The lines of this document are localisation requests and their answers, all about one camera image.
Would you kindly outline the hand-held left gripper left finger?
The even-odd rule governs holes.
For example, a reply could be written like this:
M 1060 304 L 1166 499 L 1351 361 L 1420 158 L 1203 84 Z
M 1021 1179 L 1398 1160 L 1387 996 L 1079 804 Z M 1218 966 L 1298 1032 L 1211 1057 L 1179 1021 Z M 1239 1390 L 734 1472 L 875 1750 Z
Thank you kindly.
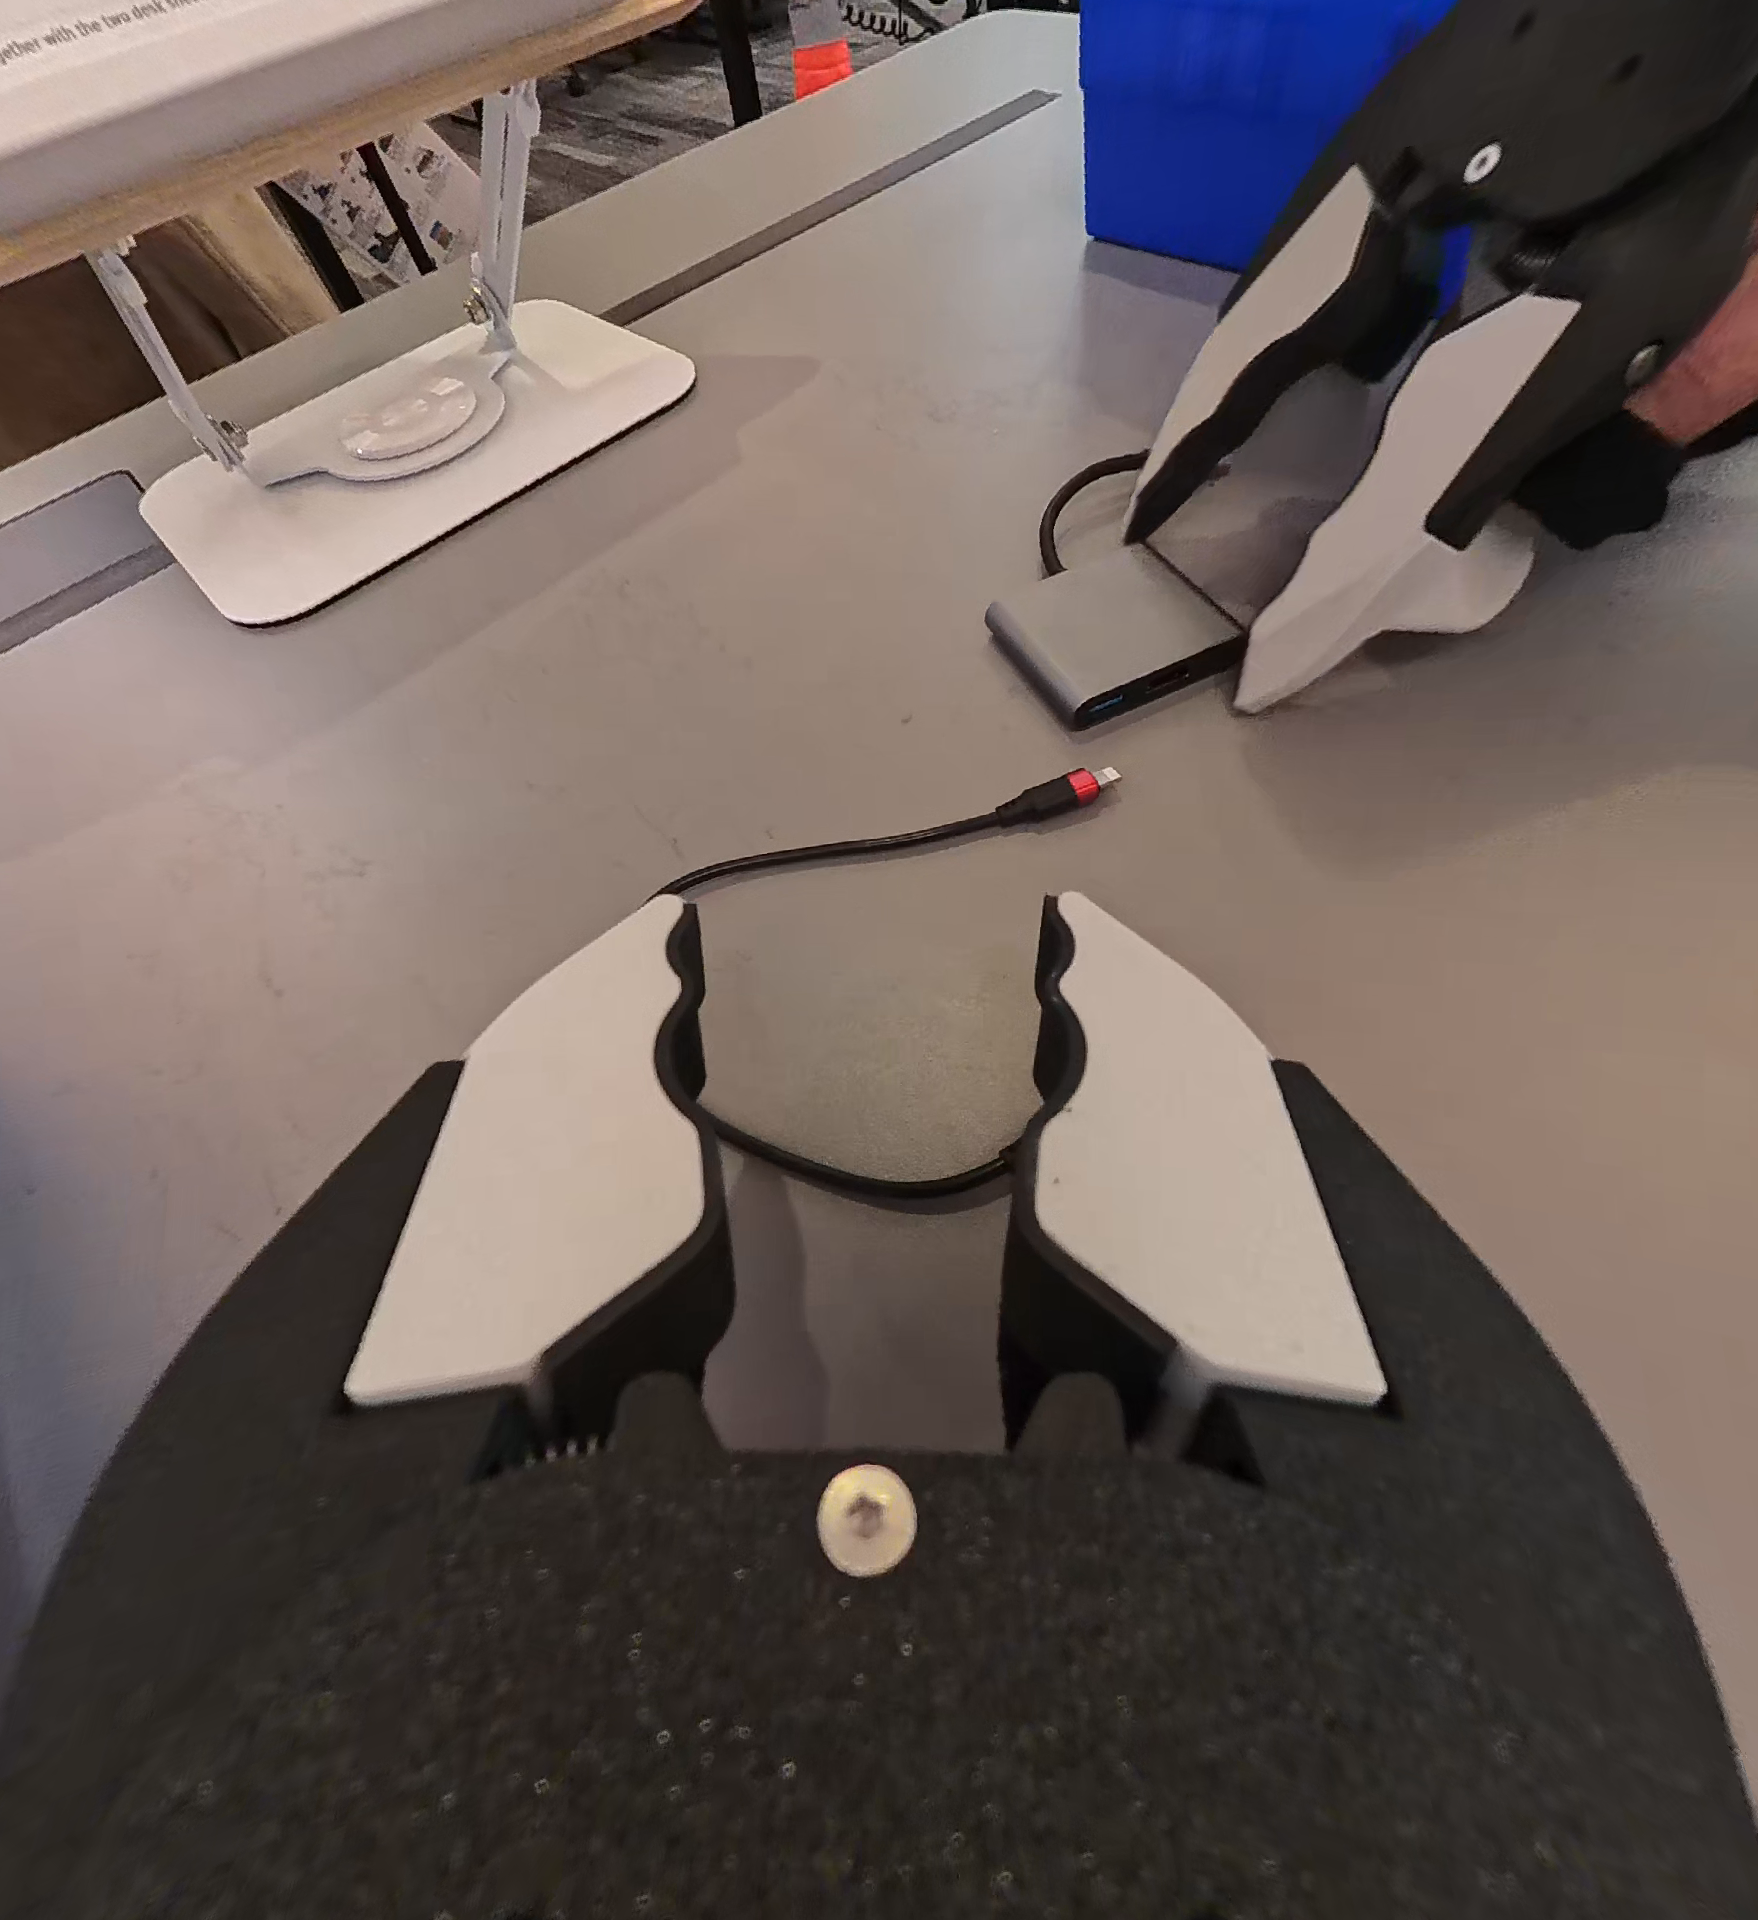
M 716 1227 L 697 907 L 649 900 L 465 1050 L 342 1379 L 352 1407 L 531 1386 Z

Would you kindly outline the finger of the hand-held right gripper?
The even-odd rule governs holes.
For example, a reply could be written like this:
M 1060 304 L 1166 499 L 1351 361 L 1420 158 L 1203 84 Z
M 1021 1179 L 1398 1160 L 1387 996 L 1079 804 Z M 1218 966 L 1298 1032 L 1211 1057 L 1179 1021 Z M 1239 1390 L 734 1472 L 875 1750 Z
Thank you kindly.
M 1159 533 L 1310 373 L 1381 381 L 1420 333 L 1421 243 L 1353 166 L 1233 288 L 1144 456 L 1122 541 Z
M 1525 584 L 1535 543 L 1485 524 L 1464 546 L 1425 531 L 1442 495 L 1579 315 L 1521 295 L 1420 354 L 1346 499 L 1310 536 L 1257 616 L 1233 691 L 1239 714 L 1275 708 L 1383 633 L 1469 633 Z

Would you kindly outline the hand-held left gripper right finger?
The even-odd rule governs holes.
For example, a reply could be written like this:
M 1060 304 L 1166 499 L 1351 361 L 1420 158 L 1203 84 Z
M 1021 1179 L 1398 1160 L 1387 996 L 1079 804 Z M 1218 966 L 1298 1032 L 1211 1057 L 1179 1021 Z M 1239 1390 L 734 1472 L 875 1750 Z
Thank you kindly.
M 1012 1172 L 1001 1332 L 1124 1407 L 1214 1387 L 1375 1407 L 1387 1379 L 1275 1058 L 1085 893 L 1045 902 L 1036 1113 Z

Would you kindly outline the blue storage bin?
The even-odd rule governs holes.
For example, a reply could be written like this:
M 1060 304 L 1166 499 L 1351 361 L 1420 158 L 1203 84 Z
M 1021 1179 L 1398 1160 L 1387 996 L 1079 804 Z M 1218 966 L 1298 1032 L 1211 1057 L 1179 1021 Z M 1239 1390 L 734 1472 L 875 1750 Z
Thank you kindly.
M 1089 239 L 1250 265 L 1290 194 L 1448 2 L 1087 2 Z

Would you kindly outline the grey usb hub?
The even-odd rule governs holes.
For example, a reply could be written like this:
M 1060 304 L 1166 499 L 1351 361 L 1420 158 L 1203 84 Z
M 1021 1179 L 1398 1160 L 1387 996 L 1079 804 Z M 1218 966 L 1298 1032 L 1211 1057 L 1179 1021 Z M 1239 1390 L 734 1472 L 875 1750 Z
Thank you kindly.
M 1146 545 L 1121 543 L 1068 566 L 1058 520 L 1089 489 L 1133 478 L 1146 452 L 1117 453 L 1071 474 L 1040 510 L 1039 576 L 993 600 L 995 651 L 1068 733 L 1107 723 L 1236 672 L 1248 633 Z

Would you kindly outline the printed floor sheet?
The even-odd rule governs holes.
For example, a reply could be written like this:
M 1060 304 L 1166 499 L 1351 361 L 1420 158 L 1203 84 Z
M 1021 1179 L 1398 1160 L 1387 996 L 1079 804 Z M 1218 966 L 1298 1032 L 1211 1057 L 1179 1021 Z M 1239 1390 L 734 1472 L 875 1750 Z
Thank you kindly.
M 382 135 L 375 152 L 422 257 L 414 255 L 358 150 L 273 184 L 275 204 L 289 201 L 311 216 L 352 284 L 369 296 L 467 263 L 478 249 L 484 200 L 478 173 L 430 124 Z

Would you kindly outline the beige curtain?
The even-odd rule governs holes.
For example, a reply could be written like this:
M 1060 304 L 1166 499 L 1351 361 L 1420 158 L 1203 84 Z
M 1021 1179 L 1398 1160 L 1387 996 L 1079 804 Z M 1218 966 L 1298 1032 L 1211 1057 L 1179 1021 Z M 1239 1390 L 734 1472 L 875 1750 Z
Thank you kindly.
M 290 233 L 254 191 L 146 229 L 127 263 L 191 379 L 339 312 Z M 0 288 L 0 472 L 161 393 L 83 259 Z

